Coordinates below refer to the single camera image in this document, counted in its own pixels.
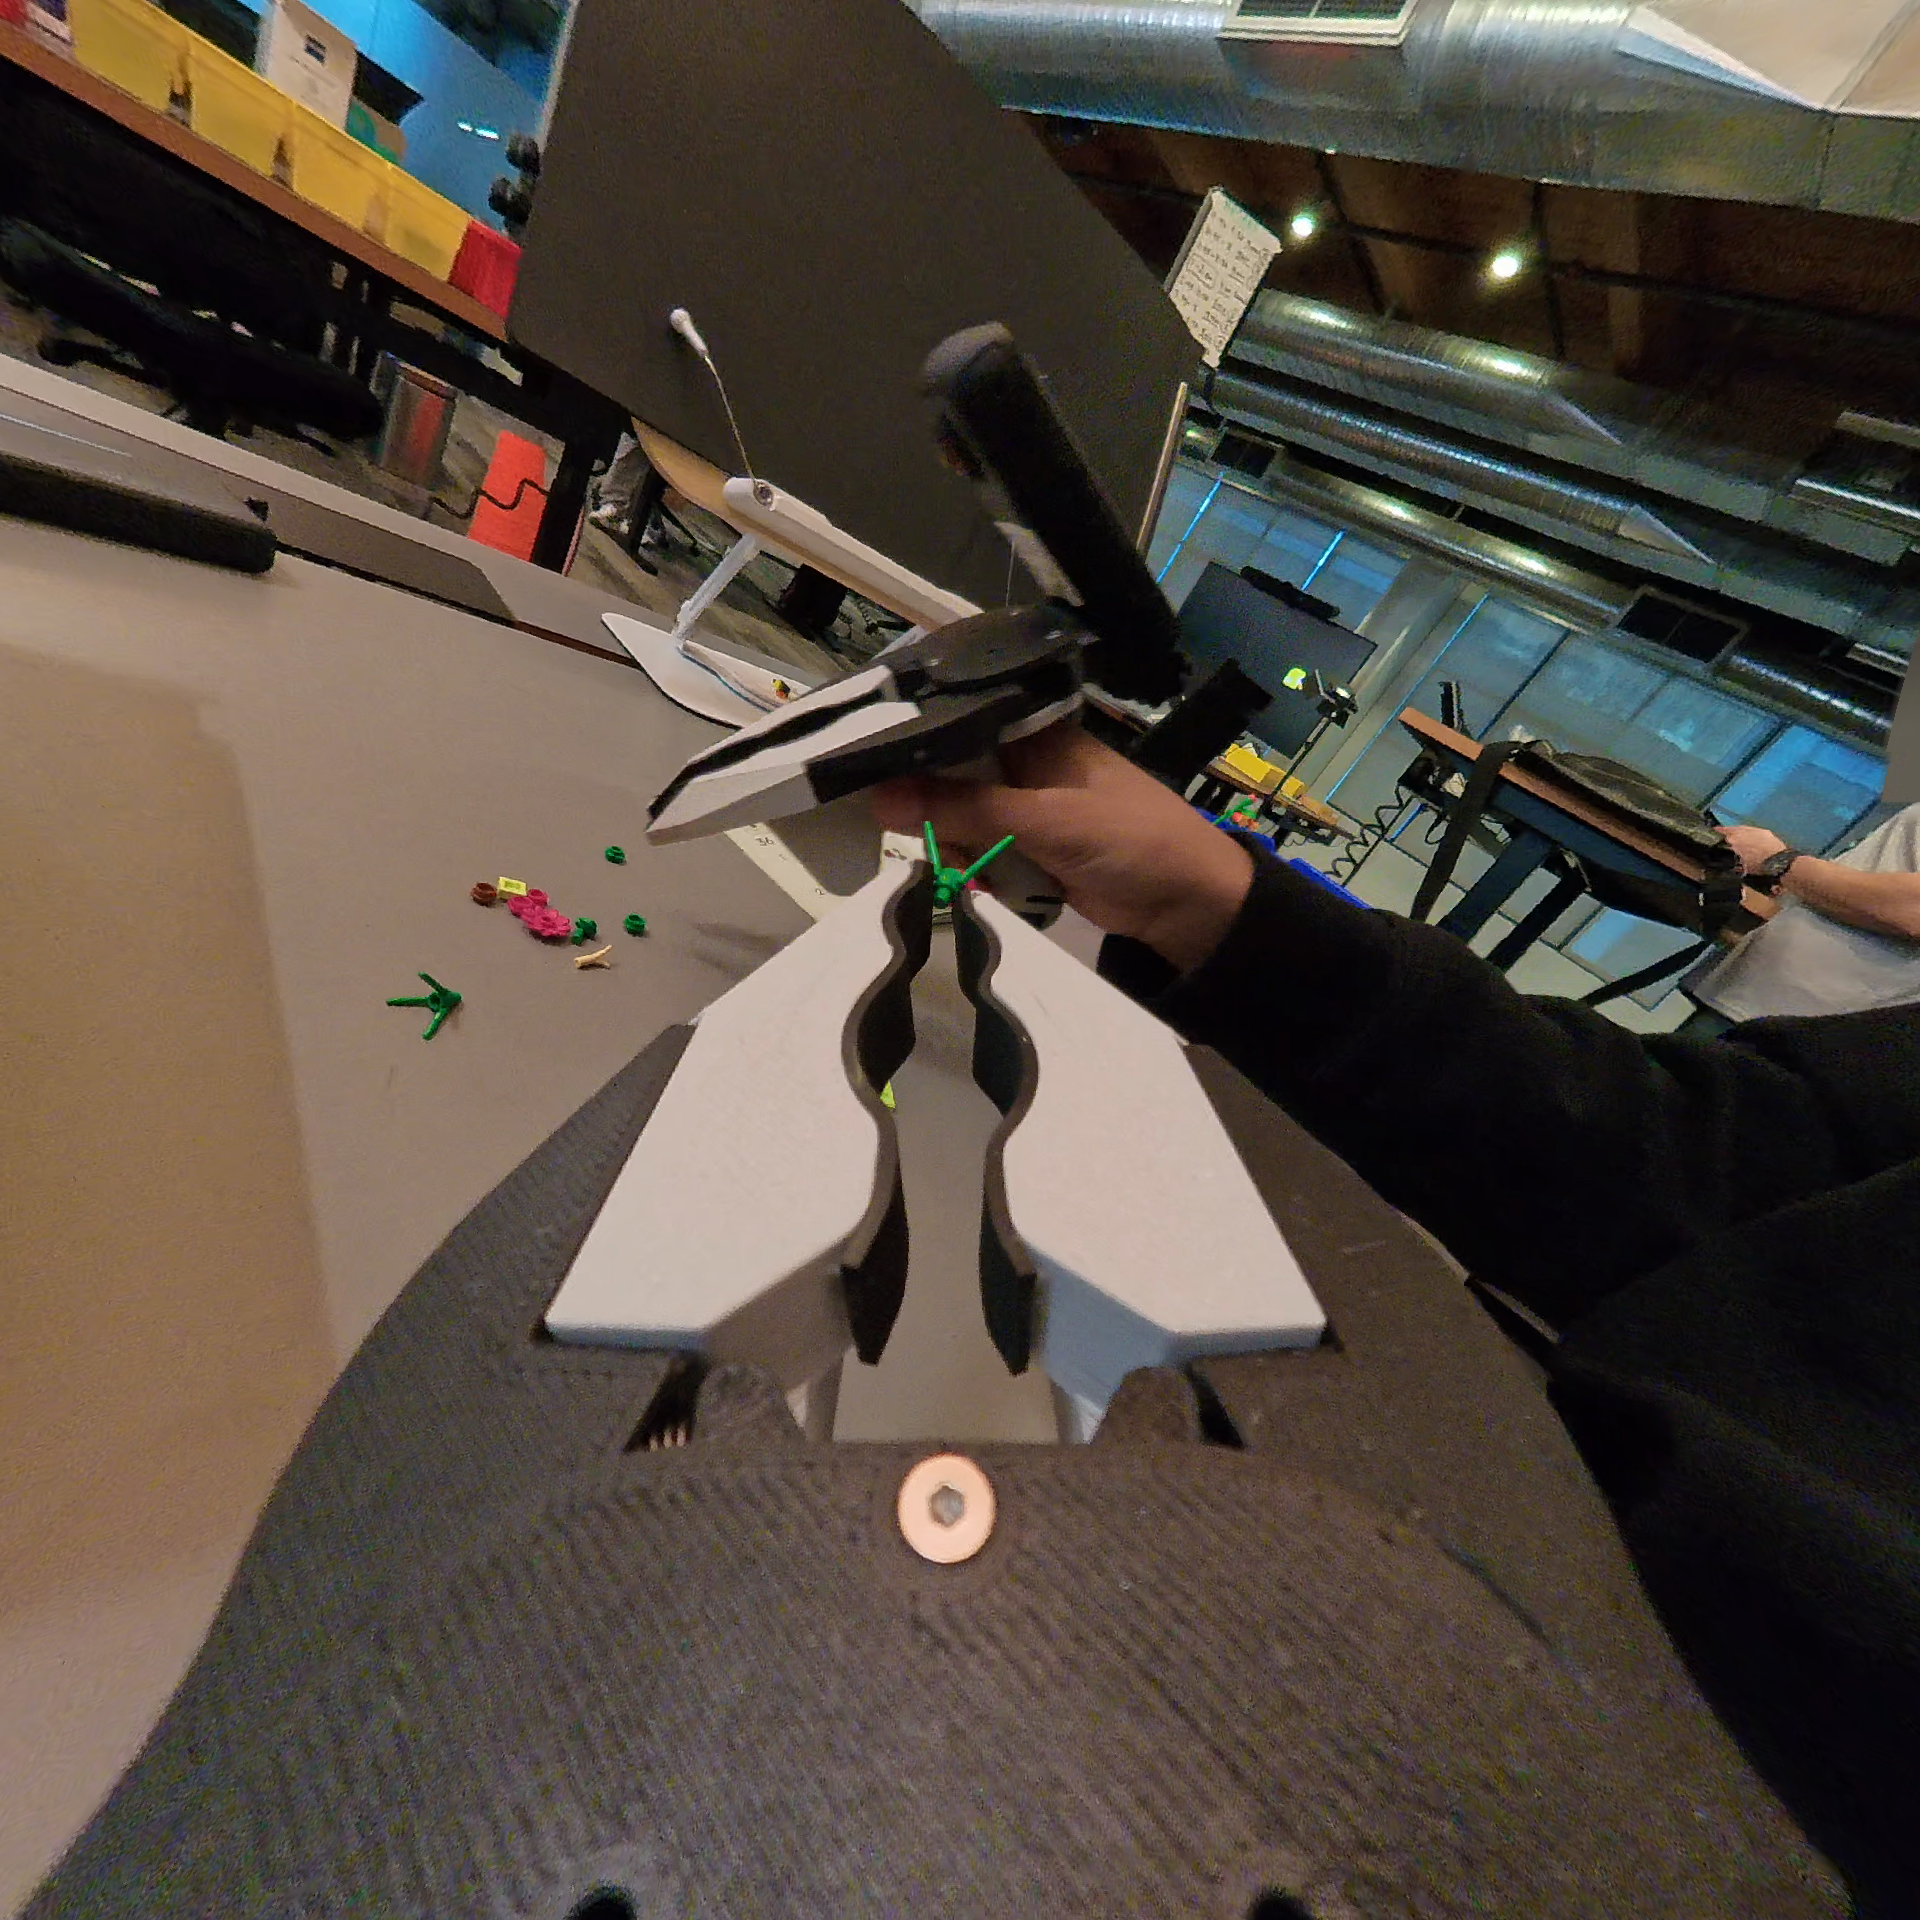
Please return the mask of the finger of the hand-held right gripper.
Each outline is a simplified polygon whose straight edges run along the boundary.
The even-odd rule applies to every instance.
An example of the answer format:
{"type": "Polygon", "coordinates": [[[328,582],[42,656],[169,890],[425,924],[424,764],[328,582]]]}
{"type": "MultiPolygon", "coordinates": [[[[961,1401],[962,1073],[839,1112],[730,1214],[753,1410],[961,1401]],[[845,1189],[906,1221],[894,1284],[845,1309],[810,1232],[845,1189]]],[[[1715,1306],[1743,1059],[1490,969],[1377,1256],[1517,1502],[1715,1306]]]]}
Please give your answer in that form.
{"type": "Polygon", "coordinates": [[[886,668],[766,714],[688,764],[694,784],[874,784],[907,752],[923,704],[886,668]]]}
{"type": "Polygon", "coordinates": [[[688,758],[650,810],[653,846],[824,810],[934,766],[969,732],[968,704],[845,704],[766,715],[688,758]]]}

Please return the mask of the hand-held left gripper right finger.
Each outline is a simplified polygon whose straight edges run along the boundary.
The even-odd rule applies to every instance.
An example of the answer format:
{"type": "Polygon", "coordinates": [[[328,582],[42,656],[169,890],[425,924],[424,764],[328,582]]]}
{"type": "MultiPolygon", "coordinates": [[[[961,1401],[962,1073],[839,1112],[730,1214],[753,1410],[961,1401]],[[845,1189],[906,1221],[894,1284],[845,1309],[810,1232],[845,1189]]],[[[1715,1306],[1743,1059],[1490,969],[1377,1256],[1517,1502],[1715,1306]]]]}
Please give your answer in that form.
{"type": "Polygon", "coordinates": [[[1050,1381],[1063,1440],[1130,1373],[1320,1346],[1328,1313],[1179,1037],[992,897],[951,928],[1000,1114],[984,1316],[1011,1373],[1050,1381]]]}

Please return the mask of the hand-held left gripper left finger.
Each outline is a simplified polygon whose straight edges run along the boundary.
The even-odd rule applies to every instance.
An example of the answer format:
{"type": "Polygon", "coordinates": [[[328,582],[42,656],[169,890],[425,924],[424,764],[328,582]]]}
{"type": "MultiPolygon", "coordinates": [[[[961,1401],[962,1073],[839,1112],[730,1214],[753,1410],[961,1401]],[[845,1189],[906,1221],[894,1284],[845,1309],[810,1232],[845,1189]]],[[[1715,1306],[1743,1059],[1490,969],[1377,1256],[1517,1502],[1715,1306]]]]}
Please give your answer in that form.
{"type": "Polygon", "coordinates": [[[922,867],[877,880],[663,1032],[663,1088],[544,1331],[570,1346],[745,1362],[817,1442],[849,1355],[877,1362],[906,1297],[888,1088],[918,1044],[922,867]]]}

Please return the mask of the person's right hand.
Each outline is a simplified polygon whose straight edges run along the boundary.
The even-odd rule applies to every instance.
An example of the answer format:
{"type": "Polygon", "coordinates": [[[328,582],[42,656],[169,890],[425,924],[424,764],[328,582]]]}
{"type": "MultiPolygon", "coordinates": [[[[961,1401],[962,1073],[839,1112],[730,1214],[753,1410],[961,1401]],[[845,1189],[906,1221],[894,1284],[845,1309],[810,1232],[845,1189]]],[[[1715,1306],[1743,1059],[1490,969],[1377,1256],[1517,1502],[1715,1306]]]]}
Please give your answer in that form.
{"type": "Polygon", "coordinates": [[[951,864],[1011,837],[1096,928],[1190,973],[1231,934],[1255,854],[1142,766],[1061,723],[1002,746],[995,776],[918,776],[872,792],[881,828],[930,826],[951,864]]]}

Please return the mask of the white paper sign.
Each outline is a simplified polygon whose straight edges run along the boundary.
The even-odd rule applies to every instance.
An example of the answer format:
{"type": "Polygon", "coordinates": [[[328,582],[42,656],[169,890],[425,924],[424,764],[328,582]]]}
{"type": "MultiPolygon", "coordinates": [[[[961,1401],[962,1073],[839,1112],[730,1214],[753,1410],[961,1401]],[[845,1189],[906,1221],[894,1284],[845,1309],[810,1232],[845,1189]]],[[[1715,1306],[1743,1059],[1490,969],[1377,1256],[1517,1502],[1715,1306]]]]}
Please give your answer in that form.
{"type": "Polygon", "coordinates": [[[1219,182],[1200,198],[1166,277],[1166,294],[1216,371],[1285,242],[1219,182]]]}

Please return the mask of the black television screen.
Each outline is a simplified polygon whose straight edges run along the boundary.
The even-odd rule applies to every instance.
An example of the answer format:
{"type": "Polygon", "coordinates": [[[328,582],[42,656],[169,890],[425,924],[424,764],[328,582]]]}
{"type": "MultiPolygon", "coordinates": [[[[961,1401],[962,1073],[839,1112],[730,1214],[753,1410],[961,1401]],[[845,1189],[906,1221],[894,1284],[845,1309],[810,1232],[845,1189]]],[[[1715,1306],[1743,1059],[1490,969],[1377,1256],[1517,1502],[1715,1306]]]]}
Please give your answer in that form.
{"type": "Polygon", "coordinates": [[[1179,609],[1185,654],[1207,675],[1225,662],[1267,694],[1246,725],[1273,762],[1297,758],[1336,689],[1355,690],[1377,645],[1333,619],[1333,606],[1255,566],[1209,563],[1179,609]]]}

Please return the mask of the black monitor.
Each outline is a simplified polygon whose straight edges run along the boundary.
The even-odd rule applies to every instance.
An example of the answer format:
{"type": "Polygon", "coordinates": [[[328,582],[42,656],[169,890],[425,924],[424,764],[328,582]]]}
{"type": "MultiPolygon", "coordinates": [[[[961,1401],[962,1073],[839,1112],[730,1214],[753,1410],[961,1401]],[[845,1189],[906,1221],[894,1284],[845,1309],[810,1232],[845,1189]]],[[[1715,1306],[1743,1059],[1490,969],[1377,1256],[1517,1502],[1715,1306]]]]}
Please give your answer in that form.
{"type": "Polygon", "coordinates": [[[585,3],[510,337],[722,473],[991,609],[1029,590],[922,371],[1007,324],[1130,537],[1199,366],[1175,305],[1022,118],[894,3],[585,3]],[[687,308],[728,385],[670,328],[687,308]]]}

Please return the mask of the orange container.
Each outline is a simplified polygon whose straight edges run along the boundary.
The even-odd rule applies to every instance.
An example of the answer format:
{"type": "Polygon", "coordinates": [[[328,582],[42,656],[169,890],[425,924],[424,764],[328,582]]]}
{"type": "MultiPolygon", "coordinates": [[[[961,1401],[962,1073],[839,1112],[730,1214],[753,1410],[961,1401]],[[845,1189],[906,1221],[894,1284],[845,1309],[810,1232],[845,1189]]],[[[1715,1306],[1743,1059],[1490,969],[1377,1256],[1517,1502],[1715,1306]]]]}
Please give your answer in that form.
{"type": "Polygon", "coordinates": [[[475,491],[469,539],[515,561],[534,561],[546,504],[544,445],[502,430],[475,491]]]}

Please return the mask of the standing desk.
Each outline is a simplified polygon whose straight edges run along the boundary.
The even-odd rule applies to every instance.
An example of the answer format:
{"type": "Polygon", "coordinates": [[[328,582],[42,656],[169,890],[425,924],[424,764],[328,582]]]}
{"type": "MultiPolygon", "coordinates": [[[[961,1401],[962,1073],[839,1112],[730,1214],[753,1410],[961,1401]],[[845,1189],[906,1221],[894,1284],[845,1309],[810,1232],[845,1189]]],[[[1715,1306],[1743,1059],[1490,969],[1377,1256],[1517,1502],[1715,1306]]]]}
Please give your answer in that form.
{"type": "Polygon", "coordinates": [[[1406,792],[1426,805],[1440,837],[1409,916],[1467,941],[1490,922],[1511,925],[1490,954],[1509,971],[1577,905],[1595,905],[1664,928],[1683,944],[1625,977],[1606,980],[1585,1002],[1664,996],[1681,973],[1741,941],[1769,914],[1766,894],[1744,883],[1736,908],[1701,901],[1701,867],[1641,828],[1522,769],[1506,769],[1486,811],[1463,806],[1475,762],[1486,746],[1455,725],[1403,709],[1418,758],[1406,792]]]}

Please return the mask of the metal trash can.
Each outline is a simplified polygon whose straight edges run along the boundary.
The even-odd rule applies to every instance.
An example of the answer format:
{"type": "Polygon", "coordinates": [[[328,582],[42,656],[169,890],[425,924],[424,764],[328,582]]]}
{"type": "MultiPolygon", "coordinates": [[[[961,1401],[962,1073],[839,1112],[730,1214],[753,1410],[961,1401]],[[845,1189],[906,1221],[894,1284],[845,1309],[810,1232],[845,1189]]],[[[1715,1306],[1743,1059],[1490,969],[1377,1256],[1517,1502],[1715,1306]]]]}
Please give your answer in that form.
{"type": "Polygon", "coordinates": [[[387,353],[375,371],[373,394],[382,403],[375,469],[411,490],[432,491],[441,483],[459,390],[387,353]]]}

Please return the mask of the black bag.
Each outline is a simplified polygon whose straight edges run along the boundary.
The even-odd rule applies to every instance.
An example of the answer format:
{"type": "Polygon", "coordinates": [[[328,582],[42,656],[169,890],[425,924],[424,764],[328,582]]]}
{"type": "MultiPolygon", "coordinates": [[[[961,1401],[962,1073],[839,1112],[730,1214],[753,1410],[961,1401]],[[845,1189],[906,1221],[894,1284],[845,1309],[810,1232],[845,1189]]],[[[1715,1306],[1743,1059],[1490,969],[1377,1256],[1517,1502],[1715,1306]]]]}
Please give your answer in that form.
{"type": "Polygon", "coordinates": [[[1656,842],[1687,850],[1701,867],[1701,901],[1736,908],[1743,904],[1744,875],[1737,853],[1726,844],[1715,817],[1673,796],[1641,770],[1598,754],[1561,752],[1544,738],[1501,740],[1486,746],[1473,769],[1463,806],[1480,817],[1497,792],[1506,769],[1522,769],[1559,788],[1613,810],[1656,842]]]}

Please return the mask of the black flat case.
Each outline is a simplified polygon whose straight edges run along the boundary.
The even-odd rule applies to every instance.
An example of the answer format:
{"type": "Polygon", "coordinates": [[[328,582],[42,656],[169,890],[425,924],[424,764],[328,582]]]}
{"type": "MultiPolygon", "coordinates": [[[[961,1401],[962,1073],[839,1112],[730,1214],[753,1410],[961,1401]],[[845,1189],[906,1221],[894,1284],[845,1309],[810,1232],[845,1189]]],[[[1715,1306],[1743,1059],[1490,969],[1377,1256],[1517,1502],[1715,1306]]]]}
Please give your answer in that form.
{"type": "Polygon", "coordinates": [[[3,451],[3,514],[248,576],[267,573],[280,556],[275,531],[249,508],[11,443],[3,451]]]}

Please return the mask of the black office chair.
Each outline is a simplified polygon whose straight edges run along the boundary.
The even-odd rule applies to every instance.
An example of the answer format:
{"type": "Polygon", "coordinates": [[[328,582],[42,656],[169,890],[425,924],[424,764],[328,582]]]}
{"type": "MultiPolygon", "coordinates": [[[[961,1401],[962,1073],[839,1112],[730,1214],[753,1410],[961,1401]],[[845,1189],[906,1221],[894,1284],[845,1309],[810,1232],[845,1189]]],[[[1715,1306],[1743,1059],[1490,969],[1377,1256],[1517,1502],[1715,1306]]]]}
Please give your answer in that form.
{"type": "Polygon", "coordinates": [[[382,403],[331,363],[149,294],[32,225],[5,222],[3,233],[7,284],[57,324],[42,334],[42,356],[73,366],[122,353],[217,438],[233,425],[314,428],[337,442],[382,428],[382,403]]]}

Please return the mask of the row of yellow storage bins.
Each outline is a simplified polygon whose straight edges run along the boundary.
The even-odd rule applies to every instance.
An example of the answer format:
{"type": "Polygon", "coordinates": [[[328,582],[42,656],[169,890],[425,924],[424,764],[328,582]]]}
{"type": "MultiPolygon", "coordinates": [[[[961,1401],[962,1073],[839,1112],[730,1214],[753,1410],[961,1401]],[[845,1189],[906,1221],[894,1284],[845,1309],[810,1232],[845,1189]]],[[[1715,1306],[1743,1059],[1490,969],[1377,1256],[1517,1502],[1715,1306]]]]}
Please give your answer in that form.
{"type": "Polygon", "coordinates": [[[448,282],[472,214],[155,4],[73,3],[77,59],[254,173],[448,282]]]}

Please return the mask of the wooden workbench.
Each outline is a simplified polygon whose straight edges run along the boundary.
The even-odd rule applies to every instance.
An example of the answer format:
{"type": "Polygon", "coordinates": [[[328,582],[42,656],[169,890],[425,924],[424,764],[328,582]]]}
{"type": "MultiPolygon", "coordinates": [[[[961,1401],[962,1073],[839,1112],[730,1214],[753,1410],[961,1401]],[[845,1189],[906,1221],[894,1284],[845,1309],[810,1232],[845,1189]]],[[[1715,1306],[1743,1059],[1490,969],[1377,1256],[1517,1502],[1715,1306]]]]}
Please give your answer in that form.
{"type": "Polygon", "coordinates": [[[226,197],[248,202],[272,214],[280,225],[296,229],[331,260],[354,266],[368,289],[382,292],[387,300],[398,300],[406,308],[422,316],[432,314],[446,324],[491,342],[502,353],[513,347],[506,320],[469,292],[457,291],[446,278],[438,278],[373,235],[350,229],[321,206],[301,198],[288,185],[254,171],[241,158],[217,149],[171,115],[146,107],[123,90],[40,45],[35,36],[9,22],[3,27],[3,59],[5,66],[35,77],[73,107],[89,112],[94,118],[130,134],[144,149],[215,182],[226,197]]]}

